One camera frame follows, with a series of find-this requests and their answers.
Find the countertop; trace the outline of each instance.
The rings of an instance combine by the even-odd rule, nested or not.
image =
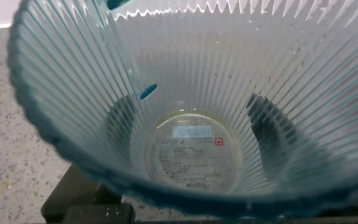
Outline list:
[[[0,29],[0,224],[43,223],[40,208],[69,163],[44,143],[24,118],[14,99],[6,67],[8,29]],[[123,197],[135,208],[137,220],[194,220],[172,209],[158,209]]]

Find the blender jar bottom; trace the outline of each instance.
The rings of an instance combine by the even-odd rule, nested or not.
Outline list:
[[[202,111],[175,111],[147,135],[149,179],[187,190],[229,193],[241,173],[239,141]]]

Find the blue rim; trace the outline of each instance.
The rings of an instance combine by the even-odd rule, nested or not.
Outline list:
[[[106,166],[100,164],[92,154],[67,139],[43,114],[33,97],[33,90],[22,74],[22,65],[17,57],[21,54],[18,48],[18,42],[21,41],[19,27],[24,21],[22,16],[27,11],[29,3],[30,0],[24,0],[20,4],[14,16],[7,45],[10,81],[16,90],[17,101],[23,106],[27,119],[37,127],[41,137],[54,145],[59,155],[74,163],[92,179],[101,181],[116,193],[136,196],[159,207],[171,207],[190,214],[212,214],[226,218],[276,217],[281,214],[310,216],[327,208],[346,206],[358,197],[358,182],[347,187],[338,186],[318,195],[269,200],[265,197],[198,194],[152,184],[116,169],[106,169]]]

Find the granite countertop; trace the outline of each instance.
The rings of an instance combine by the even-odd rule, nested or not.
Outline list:
[[[68,169],[53,147],[40,140],[14,99],[6,67],[8,29],[0,29],[0,224],[43,223],[40,208]],[[133,205],[136,219],[194,220],[176,210],[158,209],[123,197]]]

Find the red logo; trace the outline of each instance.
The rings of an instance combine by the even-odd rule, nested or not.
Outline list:
[[[215,146],[223,146],[223,138],[215,138]]]

